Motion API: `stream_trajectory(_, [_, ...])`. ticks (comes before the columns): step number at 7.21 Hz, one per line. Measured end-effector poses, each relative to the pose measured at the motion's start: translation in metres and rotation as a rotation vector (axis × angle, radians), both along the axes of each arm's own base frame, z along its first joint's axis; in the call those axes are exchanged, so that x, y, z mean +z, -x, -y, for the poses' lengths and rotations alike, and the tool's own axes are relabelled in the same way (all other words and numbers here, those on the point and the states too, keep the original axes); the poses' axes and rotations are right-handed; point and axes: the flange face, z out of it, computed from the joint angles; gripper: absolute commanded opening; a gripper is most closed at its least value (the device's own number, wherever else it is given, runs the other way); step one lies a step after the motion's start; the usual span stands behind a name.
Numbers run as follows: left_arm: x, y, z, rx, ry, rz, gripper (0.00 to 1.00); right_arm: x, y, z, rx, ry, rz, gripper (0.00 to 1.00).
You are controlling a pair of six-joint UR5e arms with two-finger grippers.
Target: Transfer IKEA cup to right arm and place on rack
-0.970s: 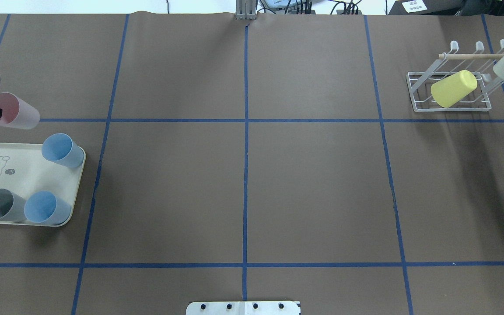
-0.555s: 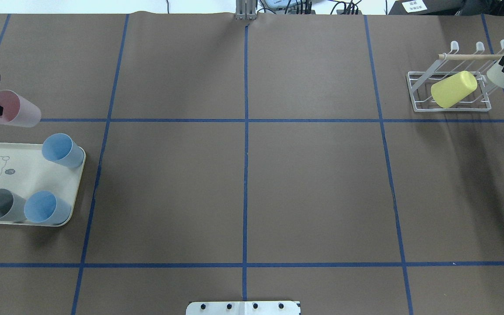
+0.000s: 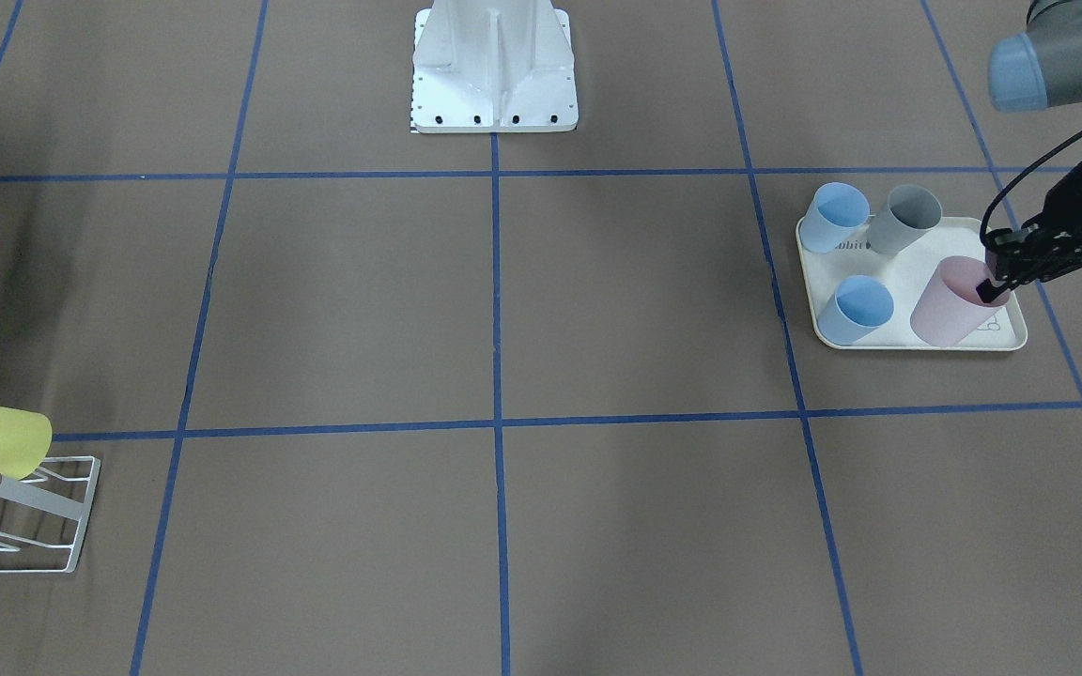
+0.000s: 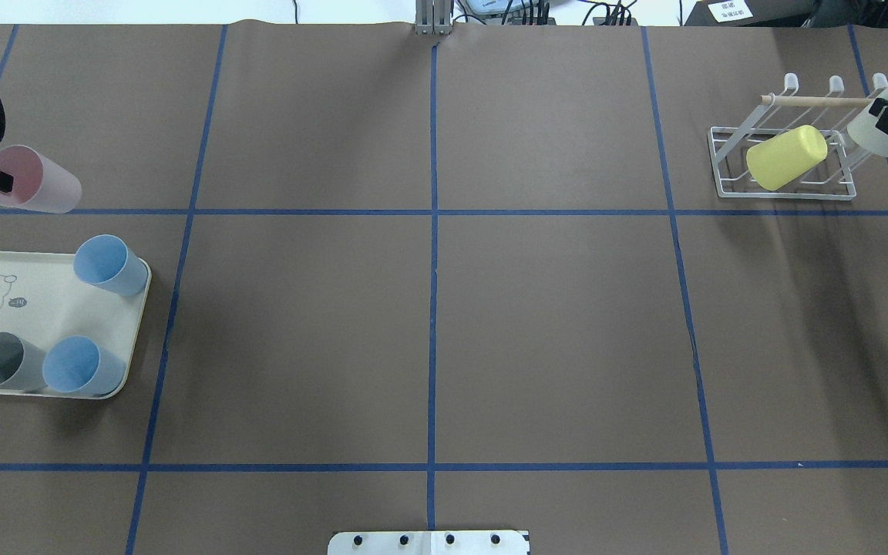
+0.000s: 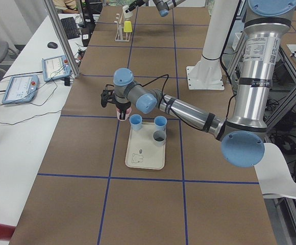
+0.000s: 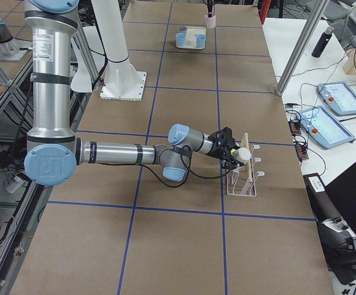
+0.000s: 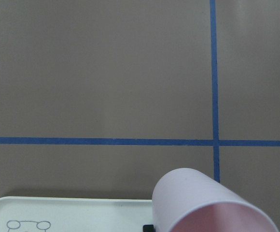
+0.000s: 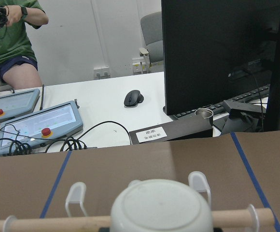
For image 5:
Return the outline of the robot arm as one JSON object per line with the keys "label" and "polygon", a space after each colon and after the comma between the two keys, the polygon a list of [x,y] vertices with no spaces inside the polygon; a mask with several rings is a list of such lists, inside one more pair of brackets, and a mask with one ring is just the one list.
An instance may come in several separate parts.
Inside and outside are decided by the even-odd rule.
{"label": "robot arm", "polygon": [[[159,14],[161,17],[165,17],[168,15],[169,11],[185,0],[169,0],[169,1],[162,1],[162,0],[153,0]],[[137,7],[141,7],[149,2],[149,0],[136,0],[133,1],[129,7],[125,10],[126,13],[130,13],[135,10]]]}
{"label": "robot arm", "polygon": [[[223,88],[220,61],[239,5],[239,1],[215,2],[201,59],[187,68],[189,89]],[[247,38],[243,66],[233,114],[225,119],[162,90],[145,89],[127,68],[114,73],[114,90],[109,92],[108,102],[116,105],[120,120],[125,119],[131,106],[144,114],[159,109],[196,130],[212,134],[221,142],[222,154],[231,164],[254,166],[264,155],[265,106],[273,84],[281,38],[289,31],[295,10],[296,1],[248,1],[243,29]]]}

